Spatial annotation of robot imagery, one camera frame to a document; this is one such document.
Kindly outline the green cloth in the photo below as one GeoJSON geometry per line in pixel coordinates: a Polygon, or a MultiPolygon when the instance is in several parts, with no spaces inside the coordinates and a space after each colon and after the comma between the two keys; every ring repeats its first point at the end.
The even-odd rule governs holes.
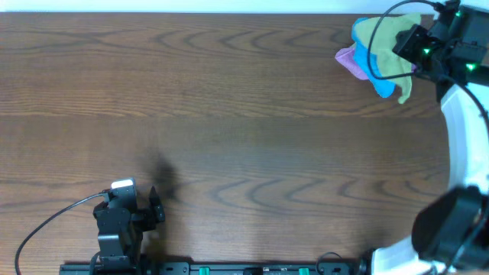
{"type": "MultiPolygon", "coordinates": [[[[409,13],[397,17],[385,17],[380,27],[373,29],[368,42],[368,67],[371,74],[377,76],[392,76],[410,73],[413,65],[409,61],[397,56],[392,49],[396,43],[396,35],[400,31],[409,30],[414,24],[421,22],[421,14],[409,13]]],[[[412,90],[412,80],[409,76],[389,79],[395,84],[395,88],[401,88],[401,96],[398,102],[403,104],[412,90]]]]}

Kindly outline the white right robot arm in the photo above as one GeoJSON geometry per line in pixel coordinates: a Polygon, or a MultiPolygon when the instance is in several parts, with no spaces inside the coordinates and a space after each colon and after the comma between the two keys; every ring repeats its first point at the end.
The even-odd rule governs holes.
{"type": "Polygon", "coordinates": [[[449,135],[448,189],[417,215],[409,237],[364,255],[359,274],[488,269],[488,5],[433,8],[433,26],[399,32],[393,52],[436,85],[449,135]]]}

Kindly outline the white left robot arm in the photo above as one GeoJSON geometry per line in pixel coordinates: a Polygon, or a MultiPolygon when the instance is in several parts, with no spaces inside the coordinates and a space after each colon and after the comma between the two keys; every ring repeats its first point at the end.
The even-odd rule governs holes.
{"type": "Polygon", "coordinates": [[[99,229],[100,266],[90,267],[93,274],[145,274],[150,266],[141,254],[146,231],[165,221],[164,207],[155,188],[148,196],[149,206],[139,208],[133,186],[107,189],[104,201],[93,210],[99,229]]]}

